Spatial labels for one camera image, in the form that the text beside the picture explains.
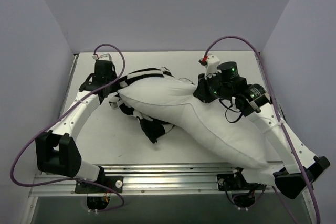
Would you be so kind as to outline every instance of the black bracket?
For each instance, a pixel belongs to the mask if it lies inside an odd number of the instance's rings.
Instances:
[[[123,179],[124,179],[123,176],[108,176],[108,177],[105,177],[103,183],[99,183],[99,184],[109,187],[118,193],[122,193]],[[106,190],[101,187],[97,187],[97,186],[94,186],[94,185],[91,185],[91,184],[88,184],[82,181],[78,181],[76,183],[75,193],[76,194],[98,194],[98,193],[106,193]]]
[[[75,177],[82,158],[75,141],[69,134],[63,136],[53,131],[42,133],[35,139],[37,168],[45,173]]]
[[[208,83],[206,82],[203,73],[198,75],[198,84],[193,95],[204,103],[210,103],[217,99],[217,97],[210,93]]]
[[[250,191],[263,190],[264,188],[263,185],[257,183],[247,183],[240,172],[237,172],[236,174],[217,174],[217,184],[219,191]]]
[[[93,91],[100,88],[117,78],[116,67],[112,61],[97,60],[94,64],[94,73],[90,74],[85,82],[80,86],[79,91]],[[119,82],[97,92],[100,103],[109,94],[120,89]]]

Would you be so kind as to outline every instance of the white connector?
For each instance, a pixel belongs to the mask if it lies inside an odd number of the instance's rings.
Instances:
[[[220,60],[215,55],[208,55],[206,58],[206,71],[204,74],[205,80],[217,75],[217,66],[220,64]]]
[[[92,58],[94,60],[109,60],[109,61],[112,61],[112,56],[109,53],[103,54],[101,56],[98,56],[98,54],[95,54],[95,55],[92,55]]]
[[[237,109],[237,107],[236,107],[236,98],[235,97],[231,98],[231,105],[232,105],[232,109],[233,110]]]

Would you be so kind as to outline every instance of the white platform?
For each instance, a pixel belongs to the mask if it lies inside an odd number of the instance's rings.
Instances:
[[[235,61],[239,74],[248,83],[264,84],[254,54],[249,51],[212,52],[222,62]],[[119,74],[121,59],[111,53]],[[125,74],[143,68],[167,67],[175,77],[185,77],[197,83],[197,76],[204,68],[197,62],[202,52],[125,52]],[[73,102],[79,86],[93,72],[95,61],[92,53],[80,53],[66,99],[65,108]],[[135,118],[124,115],[119,109],[112,109],[105,99],[77,138],[82,158],[93,164],[181,164],[223,162],[193,140],[182,129],[175,127],[156,144],[152,144],[142,132]],[[280,158],[267,144],[267,159]]]

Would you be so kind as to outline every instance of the screw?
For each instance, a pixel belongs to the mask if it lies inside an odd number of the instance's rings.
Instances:
[[[116,183],[116,188],[121,188],[122,187],[122,181],[121,180],[118,180]]]
[[[223,185],[223,182],[224,182],[224,179],[223,179],[223,178],[220,178],[220,179],[218,180],[218,184],[219,184],[220,186]]]

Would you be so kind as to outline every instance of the white pillow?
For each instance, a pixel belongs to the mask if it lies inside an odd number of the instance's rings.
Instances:
[[[145,78],[118,93],[141,113],[183,128],[226,162],[241,168],[267,166],[265,137],[257,126],[245,117],[229,123],[219,101],[202,103],[193,97],[195,89],[174,78]]]

